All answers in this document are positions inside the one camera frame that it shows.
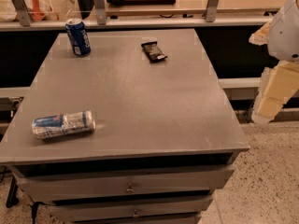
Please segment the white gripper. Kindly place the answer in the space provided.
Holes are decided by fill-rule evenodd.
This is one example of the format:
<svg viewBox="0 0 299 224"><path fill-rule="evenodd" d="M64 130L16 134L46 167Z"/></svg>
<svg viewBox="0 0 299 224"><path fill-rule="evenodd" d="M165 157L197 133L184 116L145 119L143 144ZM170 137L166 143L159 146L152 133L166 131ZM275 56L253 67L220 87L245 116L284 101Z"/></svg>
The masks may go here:
<svg viewBox="0 0 299 224"><path fill-rule="evenodd" d="M299 61L298 0L287 0L271 22L250 36L249 42L258 46L268 43L269 54L284 60L274 68L265 67L261 75L251 119L265 124L299 91L299 63L295 63Z"/></svg>

